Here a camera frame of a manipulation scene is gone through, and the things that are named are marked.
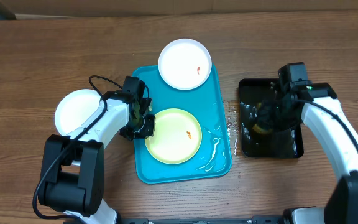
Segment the yellow green sponge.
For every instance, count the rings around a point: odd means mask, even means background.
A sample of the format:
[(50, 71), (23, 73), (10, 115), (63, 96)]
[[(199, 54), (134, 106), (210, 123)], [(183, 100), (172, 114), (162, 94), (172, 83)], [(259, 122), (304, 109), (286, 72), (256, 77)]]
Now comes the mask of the yellow green sponge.
[(252, 129), (258, 134), (269, 134), (273, 131), (271, 128), (264, 128), (259, 126), (258, 124), (253, 125)]

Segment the white plate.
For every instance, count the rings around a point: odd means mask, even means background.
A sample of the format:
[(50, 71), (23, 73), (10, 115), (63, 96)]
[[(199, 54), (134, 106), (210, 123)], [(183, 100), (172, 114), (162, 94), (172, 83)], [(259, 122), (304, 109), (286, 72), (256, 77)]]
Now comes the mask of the white plate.
[(177, 90), (201, 86), (212, 70), (207, 48), (193, 39), (177, 39), (166, 45), (158, 58), (158, 71), (164, 82)]
[(82, 89), (71, 92), (55, 111), (55, 127), (66, 136), (82, 125), (99, 107), (100, 96), (95, 90)]

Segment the white plate top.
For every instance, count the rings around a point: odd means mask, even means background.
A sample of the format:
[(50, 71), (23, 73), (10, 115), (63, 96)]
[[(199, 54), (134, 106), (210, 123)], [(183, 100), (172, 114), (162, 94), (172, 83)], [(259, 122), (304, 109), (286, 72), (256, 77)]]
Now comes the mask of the white plate top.
[(166, 45), (158, 58), (158, 71), (164, 82), (177, 90), (201, 86), (212, 70), (207, 48), (193, 39), (177, 39)]

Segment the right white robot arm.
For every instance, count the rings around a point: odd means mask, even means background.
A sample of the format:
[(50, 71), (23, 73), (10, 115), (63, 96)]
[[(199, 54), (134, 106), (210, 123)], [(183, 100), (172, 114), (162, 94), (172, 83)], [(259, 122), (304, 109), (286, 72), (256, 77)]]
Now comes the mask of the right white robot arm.
[(358, 134), (328, 83), (280, 87), (274, 100), (257, 105), (258, 133), (303, 123), (317, 138), (337, 178), (324, 207), (293, 208), (288, 223), (358, 223)]

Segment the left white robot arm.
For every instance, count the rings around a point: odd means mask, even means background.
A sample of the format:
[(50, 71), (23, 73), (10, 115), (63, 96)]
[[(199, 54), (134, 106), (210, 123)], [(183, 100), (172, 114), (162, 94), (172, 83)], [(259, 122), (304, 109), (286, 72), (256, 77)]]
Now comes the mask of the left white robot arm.
[(68, 94), (55, 112), (58, 135), (45, 142), (32, 207), (41, 219), (64, 223), (116, 223), (103, 199), (104, 150), (116, 133), (132, 141), (154, 131), (147, 88)]

